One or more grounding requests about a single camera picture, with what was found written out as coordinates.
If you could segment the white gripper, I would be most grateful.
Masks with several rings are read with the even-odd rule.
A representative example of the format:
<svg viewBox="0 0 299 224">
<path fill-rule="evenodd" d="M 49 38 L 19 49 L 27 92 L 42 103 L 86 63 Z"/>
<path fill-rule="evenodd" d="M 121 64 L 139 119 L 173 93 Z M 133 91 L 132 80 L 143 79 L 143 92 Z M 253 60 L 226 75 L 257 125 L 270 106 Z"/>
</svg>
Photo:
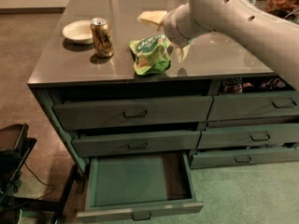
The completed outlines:
<svg viewBox="0 0 299 224">
<path fill-rule="evenodd" d="M 190 6 L 182 5 L 171 10 L 144 11 L 137 21 L 159 31 L 164 28 L 164 34 L 175 45 L 175 53 L 179 63 L 186 59 L 190 45 L 195 38 L 206 33 L 206 28 L 200 25 L 192 16 Z"/>
</svg>

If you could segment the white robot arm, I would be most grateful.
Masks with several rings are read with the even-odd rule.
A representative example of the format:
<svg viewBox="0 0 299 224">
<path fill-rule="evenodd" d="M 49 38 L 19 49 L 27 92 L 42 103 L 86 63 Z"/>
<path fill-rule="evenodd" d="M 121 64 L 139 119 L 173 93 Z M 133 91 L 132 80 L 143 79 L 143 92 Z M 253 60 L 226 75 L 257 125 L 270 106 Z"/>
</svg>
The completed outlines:
<svg viewBox="0 0 299 224">
<path fill-rule="evenodd" d="M 247 0 L 189 0 L 169 12 L 144 11 L 137 20 L 162 30 L 177 48 L 211 31 L 227 35 L 299 90 L 299 25 Z"/>
</svg>

